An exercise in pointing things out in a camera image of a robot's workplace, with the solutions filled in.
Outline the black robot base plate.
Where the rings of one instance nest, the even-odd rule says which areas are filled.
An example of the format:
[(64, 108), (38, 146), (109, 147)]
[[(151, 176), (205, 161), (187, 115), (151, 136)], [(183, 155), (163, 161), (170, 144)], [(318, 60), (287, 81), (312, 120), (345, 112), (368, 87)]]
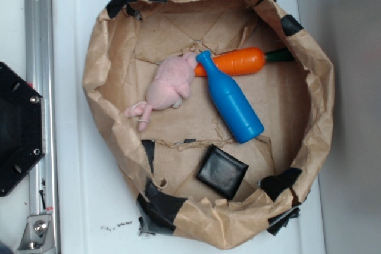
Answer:
[(1, 63), (1, 197), (44, 156), (43, 97)]

